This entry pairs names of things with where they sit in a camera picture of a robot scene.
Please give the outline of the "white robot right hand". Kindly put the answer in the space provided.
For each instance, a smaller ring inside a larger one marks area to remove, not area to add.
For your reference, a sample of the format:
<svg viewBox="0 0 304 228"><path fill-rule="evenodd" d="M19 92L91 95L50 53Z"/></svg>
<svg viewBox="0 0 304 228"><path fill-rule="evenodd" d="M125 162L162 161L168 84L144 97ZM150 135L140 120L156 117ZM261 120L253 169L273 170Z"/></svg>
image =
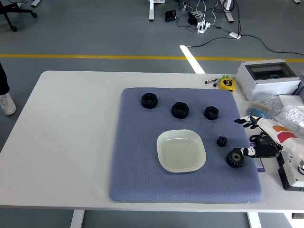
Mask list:
<svg viewBox="0 0 304 228"><path fill-rule="evenodd" d="M300 168L304 168L304 142L279 122L251 115L240 117L234 122L242 124L243 127L259 127L275 143L279 144L284 152L292 154L294 161Z"/></svg>

